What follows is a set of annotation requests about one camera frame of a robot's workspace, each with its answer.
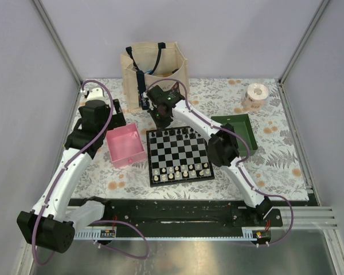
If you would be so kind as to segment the green plastic tray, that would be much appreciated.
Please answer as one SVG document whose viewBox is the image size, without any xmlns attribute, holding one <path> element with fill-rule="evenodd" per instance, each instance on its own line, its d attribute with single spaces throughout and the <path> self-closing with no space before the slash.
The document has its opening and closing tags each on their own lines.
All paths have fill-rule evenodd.
<svg viewBox="0 0 344 275">
<path fill-rule="evenodd" d="M 250 149 L 250 156 L 253 156 L 258 145 L 251 126 L 251 121 L 248 114 L 231 115 L 231 116 L 212 116 L 212 120 L 221 125 L 230 124 L 234 132 L 238 134 L 247 143 Z"/>
</svg>

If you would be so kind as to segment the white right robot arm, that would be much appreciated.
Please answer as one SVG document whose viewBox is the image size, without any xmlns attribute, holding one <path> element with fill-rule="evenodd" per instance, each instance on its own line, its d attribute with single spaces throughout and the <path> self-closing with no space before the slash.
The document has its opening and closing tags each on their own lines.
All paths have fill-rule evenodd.
<svg viewBox="0 0 344 275">
<path fill-rule="evenodd" d="M 180 120 L 201 135 L 208 145 L 209 161 L 228 174 L 241 192 L 246 207 L 251 209 L 250 222 L 257 227 L 264 226 L 270 219 L 273 205 L 244 167 L 238 151 L 239 137 L 231 125 L 221 125 L 197 111 L 179 89 L 163 91 L 159 85 L 150 86 L 146 96 L 153 106 L 149 113 L 158 128 L 163 129 L 173 120 Z"/>
</svg>

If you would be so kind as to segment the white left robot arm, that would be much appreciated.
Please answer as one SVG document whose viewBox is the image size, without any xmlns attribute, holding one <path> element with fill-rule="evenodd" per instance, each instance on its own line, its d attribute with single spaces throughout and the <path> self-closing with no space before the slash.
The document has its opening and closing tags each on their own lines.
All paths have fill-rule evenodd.
<svg viewBox="0 0 344 275">
<path fill-rule="evenodd" d="M 79 113 L 45 192 L 29 212 L 21 211 L 17 217 L 17 225 L 28 244 L 58 253 L 67 251 L 75 235 L 88 225 L 96 222 L 107 226 L 113 219 L 110 209 L 91 199 L 71 213 L 67 207 L 82 174 L 103 145 L 107 131 L 125 125 L 120 102 L 113 99 L 106 103 L 101 97 L 88 97 L 85 105 L 79 107 Z"/>
</svg>

